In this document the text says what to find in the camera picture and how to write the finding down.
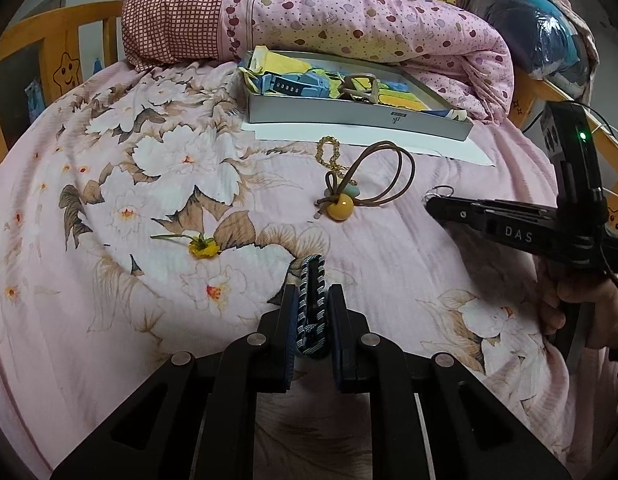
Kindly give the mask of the silver metal watch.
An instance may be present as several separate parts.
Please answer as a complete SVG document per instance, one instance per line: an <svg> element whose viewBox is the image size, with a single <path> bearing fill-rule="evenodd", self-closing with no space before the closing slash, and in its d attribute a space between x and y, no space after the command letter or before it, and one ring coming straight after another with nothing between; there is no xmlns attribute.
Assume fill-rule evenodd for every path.
<svg viewBox="0 0 618 480"><path fill-rule="evenodd" d="M338 99L379 104L379 80L373 74L352 74L341 78Z"/></svg>

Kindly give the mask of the light blue kids watch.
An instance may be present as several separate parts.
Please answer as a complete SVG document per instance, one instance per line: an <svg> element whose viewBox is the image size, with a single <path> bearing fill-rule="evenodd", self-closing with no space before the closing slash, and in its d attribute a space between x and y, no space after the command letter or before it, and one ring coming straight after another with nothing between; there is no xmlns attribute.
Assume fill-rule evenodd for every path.
<svg viewBox="0 0 618 480"><path fill-rule="evenodd" d="M283 75L266 73L256 78L256 88L262 94L277 93L311 99L328 99L331 94L330 79L314 72Z"/></svg>

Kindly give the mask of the yellow flower hair clip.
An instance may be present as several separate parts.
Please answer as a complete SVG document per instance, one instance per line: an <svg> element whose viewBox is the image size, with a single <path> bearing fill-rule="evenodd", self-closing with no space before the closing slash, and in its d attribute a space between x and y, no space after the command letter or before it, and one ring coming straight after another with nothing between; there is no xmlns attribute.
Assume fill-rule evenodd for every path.
<svg viewBox="0 0 618 480"><path fill-rule="evenodd" d="M154 234L152 240L187 240L187 250L196 260L213 259L221 254L221 247L212 236L206 237L203 233L189 234Z"/></svg>

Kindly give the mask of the white paper sheet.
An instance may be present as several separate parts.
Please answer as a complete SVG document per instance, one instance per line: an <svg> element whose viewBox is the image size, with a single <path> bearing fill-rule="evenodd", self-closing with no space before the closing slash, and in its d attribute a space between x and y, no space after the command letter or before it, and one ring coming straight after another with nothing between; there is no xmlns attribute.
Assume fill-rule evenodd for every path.
<svg viewBox="0 0 618 480"><path fill-rule="evenodd" d="M340 144L367 146L387 140L412 154L461 160L483 167L494 166L489 156L470 139L458 141L395 129L312 122L242 122L242 127L254 131L256 139L262 141L318 142L325 136L333 136Z"/></svg>

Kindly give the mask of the pink floral bed sheet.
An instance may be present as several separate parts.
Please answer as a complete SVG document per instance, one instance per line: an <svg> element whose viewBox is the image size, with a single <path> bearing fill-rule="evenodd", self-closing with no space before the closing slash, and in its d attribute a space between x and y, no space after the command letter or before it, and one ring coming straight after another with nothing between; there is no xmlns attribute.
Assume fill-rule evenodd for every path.
<svg viewBox="0 0 618 480"><path fill-rule="evenodd" d="M102 70L57 100L0 165L0 428L38 479L172 353L222 350L256 330L303 258L372 330L464 364L582 477L618 410L617 369L583 353L577 374L542 337L531 258L458 226L423 199L551 205L546 156L511 124L476 124L494 162L407 162L405 195L341 223L315 215L324 169L308 142L243 129L236 67ZM194 259L187 240L221 247Z"/></svg>

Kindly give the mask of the blue plastic wrapped bundle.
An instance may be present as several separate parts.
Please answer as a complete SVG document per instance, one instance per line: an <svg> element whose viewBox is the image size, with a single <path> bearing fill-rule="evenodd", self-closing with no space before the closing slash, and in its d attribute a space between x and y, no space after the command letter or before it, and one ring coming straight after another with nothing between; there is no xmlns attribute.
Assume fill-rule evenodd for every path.
<svg viewBox="0 0 618 480"><path fill-rule="evenodd" d="M576 25L550 0L457 0L502 36L514 64L534 80L547 80L580 99L591 62Z"/></svg>

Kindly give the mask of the grey shallow box tray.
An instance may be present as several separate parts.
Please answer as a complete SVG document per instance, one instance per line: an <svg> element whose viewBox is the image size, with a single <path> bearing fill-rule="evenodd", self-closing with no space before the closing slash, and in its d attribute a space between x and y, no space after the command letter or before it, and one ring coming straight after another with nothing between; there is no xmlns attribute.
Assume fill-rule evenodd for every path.
<svg viewBox="0 0 618 480"><path fill-rule="evenodd" d="M473 124L461 108L451 105L399 67L340 58L335 55L303 51L282 51L291 58L299 58L311 66L331 74L369 74L382 82L405 84L426 110L407 110L385 104L353 102L351 100L311 98L310 96L285 96L261 94L242 84L246 100L246 120L252 124L274 122L313 122L314 124L340 124L349 126L395 129L406 132L441 136L463 141Z"/></svg>

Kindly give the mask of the green dinosaur drawing paper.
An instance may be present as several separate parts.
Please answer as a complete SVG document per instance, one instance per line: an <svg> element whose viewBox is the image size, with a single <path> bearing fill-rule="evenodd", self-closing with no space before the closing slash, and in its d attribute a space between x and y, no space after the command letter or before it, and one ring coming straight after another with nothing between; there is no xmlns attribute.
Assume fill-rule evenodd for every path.
<svg viewBox="0 0 618 480"><path fill-rule="evenodd" d="M253 51L248 52L247 57L239 61L239 71L242 73L244 84L247 84L247 87L251 90L259 92L256 88L256 78L263 74L283 75L314 72L330 79L330 99L338 99L337 89L341 84L341 78L344 76L328 73L299 58L291 58L281 52L270 50L264 46L258 46ZM409 92L405 84L388 81L379 81L379 103L403 107L407 110L419 110L420 112L427 108L421 100Z"/></svg>

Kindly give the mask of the pink dotted rolled quilt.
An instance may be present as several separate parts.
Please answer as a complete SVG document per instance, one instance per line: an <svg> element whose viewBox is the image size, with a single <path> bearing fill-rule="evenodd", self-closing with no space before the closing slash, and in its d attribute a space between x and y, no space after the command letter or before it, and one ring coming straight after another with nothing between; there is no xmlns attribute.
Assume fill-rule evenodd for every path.
<svg viewBox="0 0 618 480"><path fill-rule="evenodd" d="M510 50L491 25L437 0L222 0L219 55L256 46L399 65L482 122L510 111Z"/></svg>

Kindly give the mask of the red checkered pillow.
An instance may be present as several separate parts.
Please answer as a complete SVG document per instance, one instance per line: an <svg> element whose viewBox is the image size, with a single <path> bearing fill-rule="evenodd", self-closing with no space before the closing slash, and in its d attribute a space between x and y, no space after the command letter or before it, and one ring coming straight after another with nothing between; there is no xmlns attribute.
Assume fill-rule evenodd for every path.
<svg viewBox="0 0 618 480"><path fill-rule="evenodd" d="M222 0L123 0L126 60L137 70L220 58Z"/></svg>

